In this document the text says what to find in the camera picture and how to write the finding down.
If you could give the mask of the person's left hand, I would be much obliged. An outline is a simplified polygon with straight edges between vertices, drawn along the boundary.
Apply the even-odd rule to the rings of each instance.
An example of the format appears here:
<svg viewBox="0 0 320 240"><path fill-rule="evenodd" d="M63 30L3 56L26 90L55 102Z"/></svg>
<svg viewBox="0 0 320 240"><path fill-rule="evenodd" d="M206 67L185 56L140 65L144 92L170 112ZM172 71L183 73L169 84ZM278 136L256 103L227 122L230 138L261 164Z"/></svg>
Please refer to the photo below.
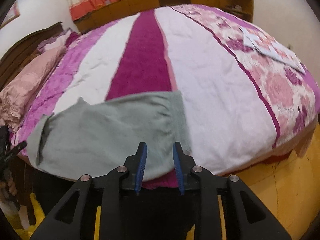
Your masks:
<svg viewBox="0 0 320 240"><path fill-rule="evenodd" d="M1 180L0 182L0 186L1 186L1 202L5 202L6 198L4 197L2 190L5 190L7 187L7 192L9 192L12 196L16 196L17 194L17 189L14 183L14 180L12 178L12 175L9 175L8 179L5 180Z"/></svg>

